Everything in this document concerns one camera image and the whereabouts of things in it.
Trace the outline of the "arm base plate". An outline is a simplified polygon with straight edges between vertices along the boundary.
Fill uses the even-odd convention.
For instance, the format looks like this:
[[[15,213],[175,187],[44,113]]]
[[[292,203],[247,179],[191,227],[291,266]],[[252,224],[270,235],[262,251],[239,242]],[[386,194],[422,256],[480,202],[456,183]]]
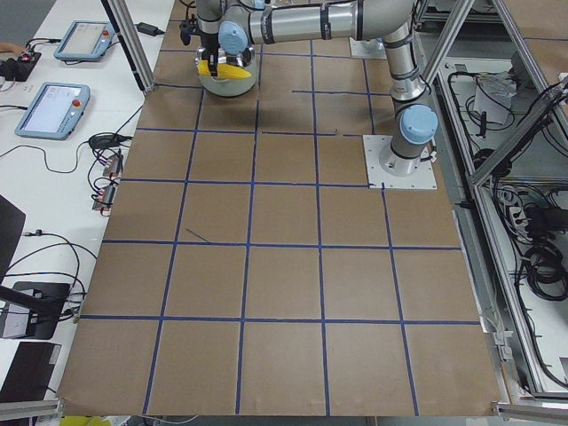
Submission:
[[[357,41],[349,38],[351,56],[357,59],[386,59],[382,38]]]
[[[396,156],[391,150],[390,135],[362,137],[367,168],[367,182],[372,189],[437,190],[430,153],[425,146],[411,160]]]

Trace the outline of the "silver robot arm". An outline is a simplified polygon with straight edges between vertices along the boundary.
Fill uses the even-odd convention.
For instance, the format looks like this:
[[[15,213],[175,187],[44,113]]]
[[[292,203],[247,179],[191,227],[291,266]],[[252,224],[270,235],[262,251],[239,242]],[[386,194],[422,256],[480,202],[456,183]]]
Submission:
[[[223,98],[248,92],[258,80],[255,48],[346,39],[355,59],[386,62],[395,134],[378,153],[382,170],[407,178],[425,161],[438,117],[422,104],[428,82],[414,57],[411,1],[198,1],[180,24],[184,43],[197,35],[195,66],[204,88]]]

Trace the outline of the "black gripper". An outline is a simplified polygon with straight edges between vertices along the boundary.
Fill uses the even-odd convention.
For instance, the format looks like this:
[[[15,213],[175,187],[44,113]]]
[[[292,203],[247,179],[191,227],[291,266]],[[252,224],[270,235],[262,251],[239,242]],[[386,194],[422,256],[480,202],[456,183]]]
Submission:
[[[211,77],[218,77],[217,63],[215,56],[218,55],[219,43],[216,36],[204,36],[202,38],[202,48],[204,55],[209,57],[209,74]]]

